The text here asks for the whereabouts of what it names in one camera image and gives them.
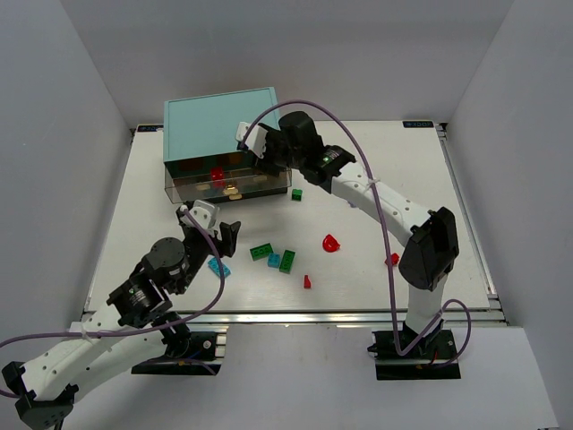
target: teal box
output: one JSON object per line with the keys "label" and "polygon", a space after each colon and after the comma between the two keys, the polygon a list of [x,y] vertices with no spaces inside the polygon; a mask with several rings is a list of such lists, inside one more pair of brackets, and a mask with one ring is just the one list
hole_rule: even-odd
{"label": "teal box", "polygon": [[[195,159],[236,152],[239,123],[251,123],[277,104],[272,87],[165,102],[163,161]],[[278,128],[275,110],[262,122]]]}
{"label": "teal box", "polygon": [[[252,123],[276,104],[272,87],[166,101],[163,162],[171,202],[226,202],[286,193],[290,169],[278,177],[261,175],[252,168],[254,155],[236,150],[239,123]],[[278,129],[279,118],[275,110],[262,122]],[[223,171],[222,178],[214,179],[214,168]]]}

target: blue lego brick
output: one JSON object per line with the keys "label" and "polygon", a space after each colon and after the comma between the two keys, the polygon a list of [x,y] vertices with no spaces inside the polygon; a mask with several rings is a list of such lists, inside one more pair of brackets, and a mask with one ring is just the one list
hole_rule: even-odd
{"label": "blue lego brick", "polygon": [[[215,273],[217,276],[220,276],[220,271],[218,270],[217,259],[215,257],[211,258],[207,263],[209,268]],[[231,274],[231,270],[223,263],[223,273],[225,274],[225,278]]]}
{"label": "blue lego brick", "polygon": [[278,269],[280,265],[280,255],[279,254],[269,254],[269,259],[267,260],[267,264],[269,267],[274,267]]}

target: black mounting plate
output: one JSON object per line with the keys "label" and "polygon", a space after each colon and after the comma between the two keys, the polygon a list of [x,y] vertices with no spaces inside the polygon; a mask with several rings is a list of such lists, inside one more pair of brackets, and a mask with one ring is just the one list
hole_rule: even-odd
{"label": "black mounting plate", "polygon": [[[187,349],[186,357],[193,356],[197,351],[201,351],[193,359],[204,361],[216,374],[221,365],[212,365],[210,361],[215,360],[215,351],[217,349],[217,336],[214,331],[194,331],[189,338],[189,348]],[[204,348],[203,343],[209,341],[210,348]],[[165,360],[173,360],[173,358],[163,356]],[[211,373],[202,365],[193,365],[189,363],[141,363],[132,367],[132,374],[173,374],[173,375],[209,375]]]}
{"label": "black mounting plate", "polygon": [[[394,334],[392,331],[376,331],[374,333],[377,345],[394,345]],[[444,367],[427,365],[428,360],[436,357],[436,361],[444,362],[457,354],[456,341],[450,330],[441,330],[432,343],[428,346],[423,357],[417,354],[408,354],[406,357],[381,354],[376,358],[376,379],[378,381],[416,381],[416,380],[448,380],[461,379],[458,363],[452,363]],[[426,364],[413,363],[413,360],[425,361]]]}

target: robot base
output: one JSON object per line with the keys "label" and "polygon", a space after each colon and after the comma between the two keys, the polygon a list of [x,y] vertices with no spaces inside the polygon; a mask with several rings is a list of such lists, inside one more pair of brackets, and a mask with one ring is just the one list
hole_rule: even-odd
{"label": "robot base", "polygon": [[373,335],[376,343],[368,350],[377,354],[378,381],[461,379],[458,363],[439,367],[440,363],[445,363],[457,353],[450,330],[440,330],[424,349],[414,348],[405,357],[396,353],[392,331],[376,331]]}

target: cable clip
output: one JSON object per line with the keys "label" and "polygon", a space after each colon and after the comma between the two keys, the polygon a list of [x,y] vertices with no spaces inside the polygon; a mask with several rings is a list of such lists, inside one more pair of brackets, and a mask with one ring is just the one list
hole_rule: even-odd
{"label": "cable clip", "polygon": [[380,182],[380,179],[378,179],[377,177],[373,179],[368,178],[368,185],[364,188],[363,194],[366,194],[366,192],[368,192],[368,190],[370,190],[372,186],[378,182]]}
{"label": "cable clip", "polygon": [[90,336],[88,336],[88,333],[86,332],[86,329],[83,327],[83,324],[80,325],[80,333],[81,333],[81,338],[84,340],[87,340],[91,345],[94,345],[95,340],[93,338],[91,338]]}

